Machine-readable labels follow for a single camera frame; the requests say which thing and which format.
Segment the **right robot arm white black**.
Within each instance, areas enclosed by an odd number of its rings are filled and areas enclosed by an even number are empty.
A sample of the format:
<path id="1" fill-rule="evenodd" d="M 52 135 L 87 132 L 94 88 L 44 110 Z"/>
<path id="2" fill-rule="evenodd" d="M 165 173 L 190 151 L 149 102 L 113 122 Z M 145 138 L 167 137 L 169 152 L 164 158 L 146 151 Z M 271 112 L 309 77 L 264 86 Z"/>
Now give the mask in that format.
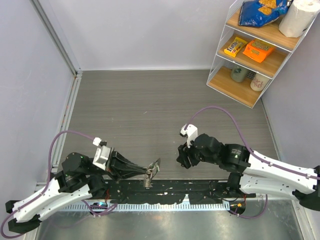
<path id="1" fill-rule="evenodd" d="M 178 147 L 177 162 L 188 169 L 200 162 L 217 165 L 230 173 L 226 185 L 232 197 L 265 194 L 320 209 L 320 168 L 305 168 L 269 158 L 240 144 L 223 144 L 205 133 L 181 133 L 186 143 Z"/>

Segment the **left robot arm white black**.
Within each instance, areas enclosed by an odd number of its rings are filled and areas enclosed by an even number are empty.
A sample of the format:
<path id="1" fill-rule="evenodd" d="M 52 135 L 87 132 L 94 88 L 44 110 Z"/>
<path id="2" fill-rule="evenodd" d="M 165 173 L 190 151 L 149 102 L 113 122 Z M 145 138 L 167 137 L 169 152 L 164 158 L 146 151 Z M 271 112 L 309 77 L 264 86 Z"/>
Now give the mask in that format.
<path id="1" fill-rule="evenodd" d="M 146 172 L 146 167 L 129 161 L 107 146 L 98 147 L 94 157 L 72 152 L 62 163 L 62 170 L 45 187 L 28 198 L 10 200 L 5 204 L 6 211 L 12 214 L 8 229 L 25 234 L 69 204 L 102 199 L 108 189 L 104 180 L 106 175 L 117 182 Z"/>

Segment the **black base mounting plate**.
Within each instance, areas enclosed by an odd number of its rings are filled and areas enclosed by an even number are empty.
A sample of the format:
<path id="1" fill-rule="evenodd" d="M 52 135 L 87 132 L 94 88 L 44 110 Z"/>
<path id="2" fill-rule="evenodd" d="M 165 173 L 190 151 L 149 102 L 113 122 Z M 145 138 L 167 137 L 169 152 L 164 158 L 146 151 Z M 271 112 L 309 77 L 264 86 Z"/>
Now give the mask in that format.
<path id="1" fill-rule="evenodd" d="M 138 179 L 115 182 L 106 180 L 98 197 L 117 204 L 181 204 L 188 197 L 190 204 L 215 204 L 229 199 L 254 198 L 254 193 L 243 193 L 227 180 L 217 179 L 156 179 L 152 187 L 144 187 Z"/>

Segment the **grey green cup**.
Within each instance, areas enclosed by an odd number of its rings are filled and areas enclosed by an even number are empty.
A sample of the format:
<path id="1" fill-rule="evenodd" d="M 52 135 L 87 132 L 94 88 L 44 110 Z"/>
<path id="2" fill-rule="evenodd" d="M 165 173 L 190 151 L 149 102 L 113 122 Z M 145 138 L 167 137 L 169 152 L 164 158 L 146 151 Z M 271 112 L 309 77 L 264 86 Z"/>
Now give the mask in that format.
<path id="1" fill-rule="evenodd" d="M 248 73 L 247 68 L 240 65 L 235 65 L 230 73 L 230 77 L 235 82 L 241 83 L 245 80 L 247 73 Z"/>

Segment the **white printed cup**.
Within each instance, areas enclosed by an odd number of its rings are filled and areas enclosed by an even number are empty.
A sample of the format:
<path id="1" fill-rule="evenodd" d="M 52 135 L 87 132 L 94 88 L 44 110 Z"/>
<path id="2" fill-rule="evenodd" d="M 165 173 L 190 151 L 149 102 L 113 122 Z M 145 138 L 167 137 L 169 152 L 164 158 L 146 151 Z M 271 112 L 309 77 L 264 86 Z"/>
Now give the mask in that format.
<path id="1" fill-rule="evenodd" d="M 253 77 L 250 87 L 253 91 L 260 92 L 262 91 L 270 79 L 262 74 L 256 73 Z"/>

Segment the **yellow candy bag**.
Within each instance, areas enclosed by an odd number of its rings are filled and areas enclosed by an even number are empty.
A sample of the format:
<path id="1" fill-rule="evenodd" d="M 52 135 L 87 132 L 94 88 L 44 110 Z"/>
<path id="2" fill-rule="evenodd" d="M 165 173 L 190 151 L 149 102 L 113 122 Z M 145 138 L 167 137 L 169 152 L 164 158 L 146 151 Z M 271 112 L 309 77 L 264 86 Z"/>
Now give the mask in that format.
<path id="1" fill-rule="evenodd" d="M 235 37 L 234 40 L 232 41 L 232 43 L 223 50 L 223 52 L 228 55 L 231 56 L 233 58 L 236 57 L 236 55 L 239 53 L 239 51 L 245 47 L 248 44 L 247 41 L 245 41 L 244 39 L 240 38 L 240 37 Z"/>

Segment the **orange candy bag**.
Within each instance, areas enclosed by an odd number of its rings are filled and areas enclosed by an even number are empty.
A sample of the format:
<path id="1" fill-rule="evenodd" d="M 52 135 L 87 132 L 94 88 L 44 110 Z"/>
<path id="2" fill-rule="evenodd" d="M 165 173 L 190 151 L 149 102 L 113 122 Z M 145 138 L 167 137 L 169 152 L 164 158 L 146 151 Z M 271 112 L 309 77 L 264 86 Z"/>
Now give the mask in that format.
<path id="1" fill-rule="evenodd" d="M 245 46 L 243 54 L 258 63 L 262 63 L 275 49 L 276 47 L 272 44 L 253 39 Z"/>

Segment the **blue chips bag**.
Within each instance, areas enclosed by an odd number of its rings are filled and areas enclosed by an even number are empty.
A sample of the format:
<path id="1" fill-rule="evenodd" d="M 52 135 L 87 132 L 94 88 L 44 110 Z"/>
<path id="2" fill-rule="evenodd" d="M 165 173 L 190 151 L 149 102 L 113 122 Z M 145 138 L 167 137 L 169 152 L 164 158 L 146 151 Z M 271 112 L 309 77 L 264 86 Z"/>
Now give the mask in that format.
<path id="1" fill-rule="evenodd" d="M 242 3 L 238 25 L 260 28 L 276 21 L 289 10 L 287 0 L 250 0 Z"/>

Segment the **white paper towel roll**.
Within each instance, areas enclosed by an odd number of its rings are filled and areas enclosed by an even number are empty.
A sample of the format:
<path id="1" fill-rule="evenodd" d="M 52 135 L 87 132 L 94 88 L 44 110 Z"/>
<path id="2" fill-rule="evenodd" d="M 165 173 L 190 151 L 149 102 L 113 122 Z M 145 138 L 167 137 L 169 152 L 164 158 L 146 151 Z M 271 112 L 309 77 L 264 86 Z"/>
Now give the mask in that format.
<path id="1" fill-rule="evenodd" d="M 319 12 L 319 0 L 294 0 L 281 20 L 278 29 L 288 38 L 298 38 Z"/>

